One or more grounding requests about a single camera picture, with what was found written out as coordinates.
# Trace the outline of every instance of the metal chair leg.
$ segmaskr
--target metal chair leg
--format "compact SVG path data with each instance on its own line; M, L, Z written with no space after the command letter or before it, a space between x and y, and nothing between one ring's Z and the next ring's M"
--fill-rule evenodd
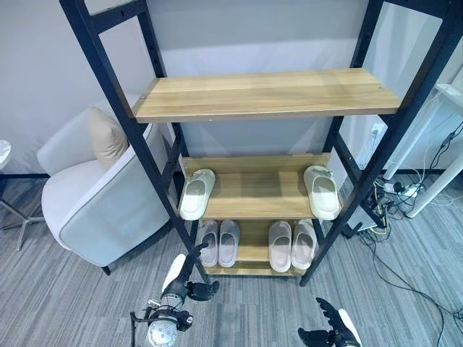
M6 202L3 199L0 199L0 205L5 207L9 212L13 213L14 215L21 218L21 220L22 220L20 237L17 240L17 246L16 246L16 250L20 251L21 247L22 247L22 240L24 239L24 234L25 234L27 225L29 223L44 222L45 218L44 217L27 217L26 215L23 215L20 211L18 211L16 208L12 207L8 202ZM5 229L11 228L11 227L13 227L13 226L7 226L5 228L1 228L0 230L5 230Z

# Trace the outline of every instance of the black metal frame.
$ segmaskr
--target black metal frame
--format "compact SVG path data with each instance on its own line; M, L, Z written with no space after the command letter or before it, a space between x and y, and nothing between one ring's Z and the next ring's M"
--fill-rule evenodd
M90 15L84 0L60 0L60 4L77 40L79 41L80 46L82 47L88 63L92 67L92 70L100 83L101 89L103 89L103 92L108 99L109 104L113 108L119 123L124 129L131 146L142 164L142 167L145 169L151 184L169 214L173 227L177 230L177 233L182 239L187 251L189 253L193 252L196 238L195 230L192 228L191 235L188 234L184 221L178 215L177 206L168 196L168 189L165 184L167 179L173 179L174 172L169 169L163 176L159 171L159 168L151 155L151 151L143 138L143 127L135 121L132 109L125 98L124 92L116 77L116 73L113 70L108 55L106 54L98 35L104 30L137 16L148 48L148 53L150 54L154 72L157 77L165 77L165 69L163 67L160 51L154 35L153 24L151 23L146 0L131 1L94 15ZM175 145L171 151L177 152L180 149L183 150L183 155L187 155L186 147L181 145L182 133L178 125L174 126L174 131L176 132L177 138L180 137L180 140L175 142L177 143L177 146ZM201 265L198 258L196 259L196 266L203 280L206 283L210 283L209 277L205 273L204 267Z
M362 201L371 194L375 178L417 115L462 36L461 10L463 0L370 0L350 67L363 65L384 2L440 17L443 22L396 115L379 115L388 124L388 129L364 171L359 169L349 148L339 134L344 117L334 117L331 122L323 152L331 152L333 148L337 151L349 178L354 184L354 190L326 236L323 235L320 222L316 219L313 220L319 247L312 265L302 276L301 286L307 284L310 276L319 266L339 234L341 232L351 234L359 227L356 226L354 230L350 230L347 221L355 209L362 205ZM179 154L188 156L182 128L180 124L172 124L176 139L170 149L168 163L161 173L143 139L142 127L134 120L132 110L98 36L103 31L137 16L154 72L157 77L165 77L166 71L146 0L134 0L92 15L88 13L84 0L60 0L60 3L119 123L124 128L151 184L166 208L173 227L179 233L187 250L191 252L195 243L198 221L192 223L191 232L188 235L183 220L177 214L177 206L171 203L166 193L173 178L177 191L184 183L183 175L176 174ZM203 279L209 282L198 259L196 259L196 265Z
M367 42L370 42L383 2L386 1L370 0L368 4L351 67L360 67L361 64L363 64L366 50L368 49L365 45L367 45ZM342 125L343 117L334 117L323 152L331 152L332 148L335 148L341 158L341 162L346 165L346 170L350 179L354 179L354 190L349 195L344 208L339 214L339 217L333 222L326 237L321 240L320 247L315 255L315 259L312 261L312 265L302 276L300 281L301 286L307 284L311 275L317 269L321 260L325 257L339 234L345 230L347 221L351 218L355 209L362 204L362 201L369 194L371 194L371 187L375 178L381 172L392 152L413 122L413 119L417 115L434 84L437 82L443 68L454 52L459 39L463 35L461 15L461 10L463 8L462 0L393 0L387 2L440 17L443 22L399 110L396 115L390 116L391 119L388 122L388 129L359 179L357 179L358 173L355 168L357 164L352 163L351 153L347 147L342 146L344 141L341 142L339 140L339 130Z

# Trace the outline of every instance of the chair cushion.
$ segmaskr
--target chair cushion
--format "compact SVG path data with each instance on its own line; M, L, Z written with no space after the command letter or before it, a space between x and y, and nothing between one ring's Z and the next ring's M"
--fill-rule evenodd
M59 238L64 218L105 172L98 160L92 160L60 171L46 182L42 192L43 216L54 238L64 248L69 249Z
M91 106L88 118L93 152L101 164L109 170L129 147L121 127L101 109Z

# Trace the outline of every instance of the beige pillow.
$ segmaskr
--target beige pillow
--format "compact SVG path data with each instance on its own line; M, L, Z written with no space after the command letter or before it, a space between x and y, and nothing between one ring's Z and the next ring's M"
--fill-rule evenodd
M95 157L109 170L129 147L127 138L119 124L95 106L90 107L88 125Z

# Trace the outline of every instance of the wall baseboard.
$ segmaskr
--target wall baseboard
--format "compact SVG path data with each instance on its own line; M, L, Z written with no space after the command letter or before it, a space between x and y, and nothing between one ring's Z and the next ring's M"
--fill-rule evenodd
M47 173L0 173L0 179L49 179Z
M422 168L417 168L418 172L422 174ZM445 171L443 168L432 168L430 170L426 169L426 173L430 175L440 175ZM416 171L413 170L412 168L400 168L399 170L396 171L395 175L416 175Z

